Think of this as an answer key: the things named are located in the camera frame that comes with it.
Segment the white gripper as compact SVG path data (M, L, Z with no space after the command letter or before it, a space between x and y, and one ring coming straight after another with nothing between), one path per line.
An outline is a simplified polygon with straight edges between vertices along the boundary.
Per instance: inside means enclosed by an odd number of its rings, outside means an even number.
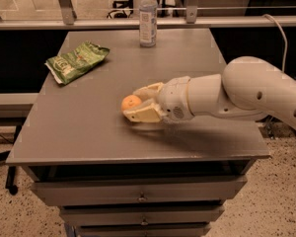
M192 119L193 114L189 110L187 100L189 81L190 78L185 76L171 79L166 84L158 82L139 88L133 94L141 99L142 103L122 113L133 122L159 122L162 119L161 109L171 120ZM148 100L157 97L160 106L153 100Z

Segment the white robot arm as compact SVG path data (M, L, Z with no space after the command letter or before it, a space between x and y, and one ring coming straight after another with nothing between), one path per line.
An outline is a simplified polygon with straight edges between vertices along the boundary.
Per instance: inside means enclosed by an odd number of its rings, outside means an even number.
M273 116L296 130L296 81L262 59L243 56L220 74L185 76L137 89L122 100L121 111L132 122Z

